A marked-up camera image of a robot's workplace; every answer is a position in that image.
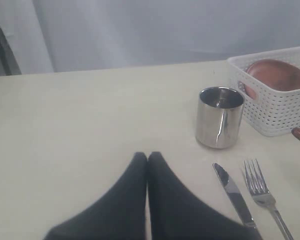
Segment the cup rim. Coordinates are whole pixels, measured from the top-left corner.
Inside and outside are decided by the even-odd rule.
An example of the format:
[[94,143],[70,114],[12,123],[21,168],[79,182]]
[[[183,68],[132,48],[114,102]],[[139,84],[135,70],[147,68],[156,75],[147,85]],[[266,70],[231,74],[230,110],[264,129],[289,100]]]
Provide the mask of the cup rim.
[[[238,106],[235,106],[235,107],[229,107],[229,108],[211,106],[211,105],[207,104],[206,102],[204,102],[201,99],[201,94],[203,94],[204,92],[207,92],[207,91],[209,91],[211,89],[226,89],[228,91],[231,91],[231,92],[234,92],[236,94],[239,94],[241,96],[241,98],[242,98],[242,104],[240,104]],[[210,87],[207,87],[207,88],[205,88],[205,89],[203,89],[202,91],[199,92],[199,100],[200,100],[201,103],[203,103],[203,104],[205,104],[205,105],[207,105],[207,106],[209,106],[211,108],[214,108],[214,109],[227,109],[227,110],[239,108],[240,106],[244,105],[245,102],[246,102],[245,96],[241,92],[239,92],[239,91],[237,91],[237,90],[235,90],[235,89],[233,89],[231,87],[227,87],[227,86],[210,86]]]

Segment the brown plate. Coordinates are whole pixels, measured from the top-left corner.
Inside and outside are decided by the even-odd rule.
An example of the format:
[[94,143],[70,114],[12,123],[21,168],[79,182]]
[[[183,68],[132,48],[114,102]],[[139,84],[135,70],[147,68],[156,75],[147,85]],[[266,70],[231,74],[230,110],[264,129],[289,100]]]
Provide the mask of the brown plate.
[[[256,61],[246,72],[274,90],[287,92],[300,89],[300,69],[284,61]],[[257,98],[252,88],[245,85],[244,89],[250,98]]]

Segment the white basket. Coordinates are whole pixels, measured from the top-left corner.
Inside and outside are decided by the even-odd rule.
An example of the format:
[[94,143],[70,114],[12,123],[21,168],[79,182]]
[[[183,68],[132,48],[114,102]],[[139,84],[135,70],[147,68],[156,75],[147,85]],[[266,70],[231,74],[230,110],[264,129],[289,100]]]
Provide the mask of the white basket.
[[[261,134],[274,137],[300,127],[300,89],[277,91],[246,73],[247,68],[263,59],[280,60],[300,69],[300,46],[230,57],[230,86],[245,96],[243,118]],[[249,97],[244,84],[257,94]]]

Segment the knife blade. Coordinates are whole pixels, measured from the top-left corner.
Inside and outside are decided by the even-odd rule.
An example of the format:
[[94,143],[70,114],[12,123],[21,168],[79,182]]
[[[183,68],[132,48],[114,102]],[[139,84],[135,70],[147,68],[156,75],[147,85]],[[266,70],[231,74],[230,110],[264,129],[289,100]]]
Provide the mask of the knife blade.
[[229,176],[229,174],[217,163],[213,164],[213,168],[219,177],[219,180],[228,195],[232,205],[234,206],[236,212],[238,213],[242,223],[249,229],[250,234],[253,239],[262,240],[257,225],[251,216],[251,213],[246,205],[244,198],[242,197],[239,188],[237,187],[234,180]]

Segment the knife handle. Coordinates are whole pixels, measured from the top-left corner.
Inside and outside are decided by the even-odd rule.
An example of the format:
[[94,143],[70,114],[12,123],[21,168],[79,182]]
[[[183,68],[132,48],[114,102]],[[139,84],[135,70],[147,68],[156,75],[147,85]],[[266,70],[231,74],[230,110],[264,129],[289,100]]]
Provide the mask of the knife handle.
[[248,227],[249,235],[251,240],[263,240],[262,236],[260,235],[259,230],[256,226],[249,226]]

